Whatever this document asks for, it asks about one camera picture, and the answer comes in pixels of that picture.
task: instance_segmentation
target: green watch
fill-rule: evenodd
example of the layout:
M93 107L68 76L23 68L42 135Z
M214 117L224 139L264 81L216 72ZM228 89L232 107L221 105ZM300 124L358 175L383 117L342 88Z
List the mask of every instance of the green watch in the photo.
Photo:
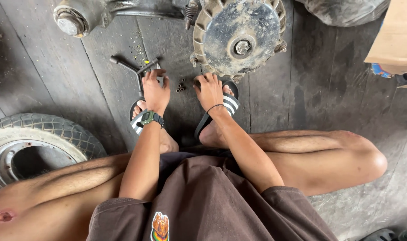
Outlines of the green watch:
M152 121L156 121L163 127L164 120L159 114L154 111L147 111L142 115L141 121L138 122L136 125L139 127L144 127L146 124L150 124Z

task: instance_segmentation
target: watch face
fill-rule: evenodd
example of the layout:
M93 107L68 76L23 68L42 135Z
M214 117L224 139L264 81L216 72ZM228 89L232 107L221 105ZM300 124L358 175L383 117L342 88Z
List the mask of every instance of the watch face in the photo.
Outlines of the watch face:
M145 112L145 113L142 115L141 121L147 120L149 115L150 115L150 112Z

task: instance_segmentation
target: wound on knee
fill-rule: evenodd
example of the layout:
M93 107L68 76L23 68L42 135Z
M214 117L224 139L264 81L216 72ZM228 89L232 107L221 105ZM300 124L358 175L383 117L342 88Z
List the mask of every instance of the wound on knee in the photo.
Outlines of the wound on knee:
M0 223L12 221L15 217L16 216L12 211L0 211Z

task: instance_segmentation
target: logo on shorts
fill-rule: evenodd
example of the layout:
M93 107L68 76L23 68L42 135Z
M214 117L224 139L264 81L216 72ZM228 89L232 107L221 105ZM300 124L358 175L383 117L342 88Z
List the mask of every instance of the logo on shorts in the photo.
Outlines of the logo on shorts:
M152 241L169 241L169 218L161 212L156 212L151 224L150 239Z

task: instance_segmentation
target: bracelet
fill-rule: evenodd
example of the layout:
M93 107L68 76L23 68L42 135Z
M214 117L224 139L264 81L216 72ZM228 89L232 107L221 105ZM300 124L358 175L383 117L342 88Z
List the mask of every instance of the bracelet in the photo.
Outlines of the bracelet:
M224 106L224 104L218 104L218 105L215 105L215 106L213 106L213 107L211 107L211 108L209 108L209 110L206 112L207 114L208 114L208 112L212 109L212 108L214 108L214 107L216 107L216 106Z

